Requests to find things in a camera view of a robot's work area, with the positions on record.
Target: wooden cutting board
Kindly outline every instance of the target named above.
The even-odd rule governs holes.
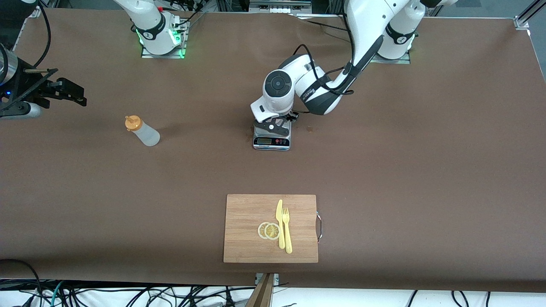
[[[258,226],[278,224],[279,199],[290,212],[292,253],[278,247],[278,240],[262,239]],[[229,194],[225,209],[224,262],[317,263],[317,197],[315,195]]]

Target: bottle body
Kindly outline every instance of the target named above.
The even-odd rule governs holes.
[[[145,122],[142,122],[140,129],[133,131],[134,134],[144,143],[146,146],[154,146],[159,142],[161,138],[159,132],[154,128],[148,126]]]

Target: knife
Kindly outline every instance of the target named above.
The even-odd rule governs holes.
[[[278,221],[278,247],[283,250],[284,249],[284,231],[282,231],[282,199],[278,200],[277,204],[277,213],[275,214],[275,218]]]

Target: white floor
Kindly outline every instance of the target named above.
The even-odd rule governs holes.
[[[210,287],[200,294],[210,294],[224,290],[224,287]],[[175,288],[177,295],[187,294],[189,288]],[[78,297],[89,307],[123,307],[137,292],[96,292],[88,291],[79,294]],[[252,290],[232,291],[235,302],[250,297]],[[358,306],[358,307],[406,307],[412,290],[353,290],[353,289],[317,289],[317,288],[277,288],[273,295],[272,307],[284,307],[296,303],[296,307],[332,307],[332,306]],[[470,307],[485,306],[485,292],[464,292]],[[30,294],[18,291],[0,291],[0,307],[21,306]],[[174,306],[174,298],[163,296],[170,300]],[[456,296],[464,306],[461,296]],[[134,307],[144,307],[148,301],[147,294],[142,295],[134,304]],[[210,298],[198,304],[211,306],[215,302],[225,302],[221,298]],[[39,305],[35,299],[32,307]],[[152,307],[170,307],[171,305],[161,299],[156,299]],[[456,307],[449,291],[424,291],[417,293],[412,307]],[[546,293],[516,293],[516,292],[493,292],[489,302],[490,307],[544,307],[546,306]]]

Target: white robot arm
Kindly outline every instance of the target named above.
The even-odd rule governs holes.
[[[330,113],[343,95],[350,94],[348,88],[376,53],[389,59],[404,55],[411,47],[425,6],[455,2],[457,0],[348,0],[346,26],[354,50],[343,71],[331,80],[315,65],[309,51],[291,56],[266,77],[263,96],[251,104],[256,121],[262,123],[288,115],[292,111],[294,93],[310,113]]]
[[[180,17],[160,11],[153,0],[114,0],[133,21],[144,48],[154,55],[164,55],[180,45]]]

